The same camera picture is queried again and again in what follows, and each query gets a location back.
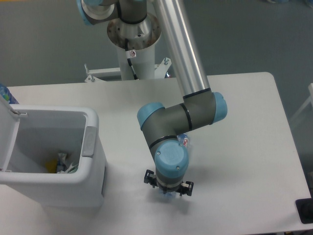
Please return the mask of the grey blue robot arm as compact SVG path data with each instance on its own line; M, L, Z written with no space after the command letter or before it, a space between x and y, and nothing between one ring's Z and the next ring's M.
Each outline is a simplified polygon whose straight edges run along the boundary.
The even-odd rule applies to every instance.
M163 193L191 195L194 184L184 181L189 157L179 135L213 124L227 115L224 97L211 91L194 42L184 2L155 0L155 14L145 0L79 0L77 7L87 25L108 22L107 34L119 49L123 79L141 80L154 76L151 49L160 36L167 43L179 88L181 104L164 107L159 102L141 107L137 113L156 169L147 170L144 182Z

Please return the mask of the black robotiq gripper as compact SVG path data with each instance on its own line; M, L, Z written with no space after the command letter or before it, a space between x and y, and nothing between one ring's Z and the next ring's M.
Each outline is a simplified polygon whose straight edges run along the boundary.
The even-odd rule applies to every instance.
M162 196L192 196L194 183L191 181L182 182L179 186L166 188L157 185L157 177L153 171L147 169L143 182L150 184L153 188L158 187L158 193Z

